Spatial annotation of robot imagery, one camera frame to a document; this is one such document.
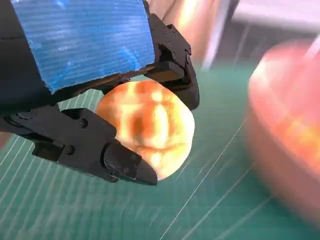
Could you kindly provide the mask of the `bare left hand, blue tape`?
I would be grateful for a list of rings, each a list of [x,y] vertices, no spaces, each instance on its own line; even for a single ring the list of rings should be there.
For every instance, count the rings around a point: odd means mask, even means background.
[[[59,102],[108,93],[143,75],[199,106],[191,46],[145,0],[3,0],[0,3],[0,130],[32,154],[116,183],[155,186],[156,172],[87,108]]]

